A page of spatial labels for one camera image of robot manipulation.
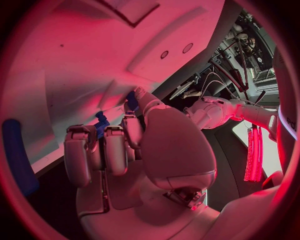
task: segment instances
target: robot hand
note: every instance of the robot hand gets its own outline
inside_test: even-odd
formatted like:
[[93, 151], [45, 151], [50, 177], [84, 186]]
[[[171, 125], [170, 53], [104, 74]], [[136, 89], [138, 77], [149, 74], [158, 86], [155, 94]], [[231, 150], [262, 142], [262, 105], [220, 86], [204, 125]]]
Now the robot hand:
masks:
[[269, 131], [269, 138], [277, 140], [278, 111], [270, 111], [263, 107], [249, 105], [239, 99], [204, 96], [193, 106], [185, 109], [186, 115], [199, 129], [214, 129], [232, 119], [247, 120]]

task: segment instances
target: white robotic arm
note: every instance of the white robotic arm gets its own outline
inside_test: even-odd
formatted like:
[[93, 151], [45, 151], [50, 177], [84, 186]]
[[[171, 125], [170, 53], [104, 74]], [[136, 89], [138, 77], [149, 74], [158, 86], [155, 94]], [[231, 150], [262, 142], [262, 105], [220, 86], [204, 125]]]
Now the white robotic arm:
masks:
[[239, 99], [204, 96], [184, 111], [200, 129], [214, 129], [228, 119], [247, 120], [268, 130], [269, 138], [275, 142], [277, 140], [277, 110], [249, 105]]

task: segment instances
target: blue object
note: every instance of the blue object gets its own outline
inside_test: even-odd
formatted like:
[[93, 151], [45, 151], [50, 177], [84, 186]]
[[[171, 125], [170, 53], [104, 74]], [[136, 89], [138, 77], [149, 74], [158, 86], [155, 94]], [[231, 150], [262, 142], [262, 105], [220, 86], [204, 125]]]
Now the blue object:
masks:
[[130, 93], [128, 93], [126, 99], [128, 100], [127, 104], [131, 111], [136, 111], [139, 109], [139, 103], [136, 100], [135, 91], [131, 91]]
[[2, 125], [2, 137], [10, 171], [21, 192], [28, 196], [36, 191], [40, 184], [25, 151], [21, 124], [14, 119], [6, 120]]
[[104, 129], [110, 125], [110, 122], [108, 121], [107, 117], [103, 114], [103, 111], [99, 111], [96, 113], [96, 118], [98, 118], [98, 121], [94, 126], [97, 130], [97, 137], [98, 139], [102, 138], [104, 135]]

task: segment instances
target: blue handle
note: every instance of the blue handle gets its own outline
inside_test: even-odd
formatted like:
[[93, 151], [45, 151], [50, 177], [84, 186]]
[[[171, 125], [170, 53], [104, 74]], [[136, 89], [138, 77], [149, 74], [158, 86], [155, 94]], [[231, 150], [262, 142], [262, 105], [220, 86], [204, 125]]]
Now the blue handle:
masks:
[[21, 134], [21, 124], [14, 119], [2, 125], [4, 150], [10, 171], [21, 192], [28, 196], [40, 186], [30, 165]]

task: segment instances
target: circular hole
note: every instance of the circular hole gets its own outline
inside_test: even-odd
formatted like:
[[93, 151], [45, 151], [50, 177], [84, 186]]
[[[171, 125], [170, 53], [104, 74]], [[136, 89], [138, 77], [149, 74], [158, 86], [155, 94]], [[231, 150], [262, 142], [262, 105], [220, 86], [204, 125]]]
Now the circular hole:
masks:
[[164, 51], [161, 55], [160, 58], [164, 59], [168, 55], [169, 51]]
[[186, 45], [182, 52], [183, 52], [184, 54], [187, 53], [187, 52], [192, 48], [192, 46], [193, 46], [192, 43]]

